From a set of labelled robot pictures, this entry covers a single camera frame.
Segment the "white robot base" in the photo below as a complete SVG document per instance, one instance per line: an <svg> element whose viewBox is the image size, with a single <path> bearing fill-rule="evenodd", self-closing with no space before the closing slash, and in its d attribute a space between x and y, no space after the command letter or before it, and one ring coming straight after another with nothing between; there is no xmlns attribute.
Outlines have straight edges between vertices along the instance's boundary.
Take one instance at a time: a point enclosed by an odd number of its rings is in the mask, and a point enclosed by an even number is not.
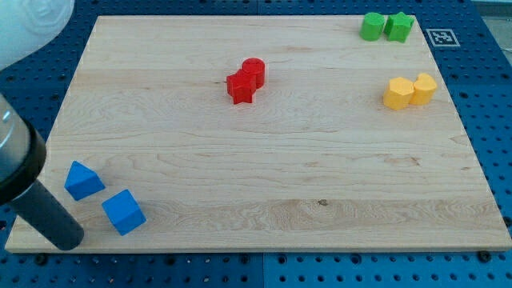
<svg viewBox="0 0 512 288"><path fill-rule="evenodd" d="M1 70L56 38L75 0L1 0Z"/></svg>

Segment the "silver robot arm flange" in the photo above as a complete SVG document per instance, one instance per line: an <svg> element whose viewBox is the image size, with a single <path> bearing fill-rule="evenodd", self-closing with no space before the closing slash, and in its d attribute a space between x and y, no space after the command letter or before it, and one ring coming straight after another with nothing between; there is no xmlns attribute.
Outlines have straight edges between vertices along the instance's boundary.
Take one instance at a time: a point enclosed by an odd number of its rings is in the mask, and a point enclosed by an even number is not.
<svg viewBox="0 0 512 288"><path fill-rule="evenodd" d="M37 180L46 160L37 130L1 96L1 204L21 195Z"/></svg>

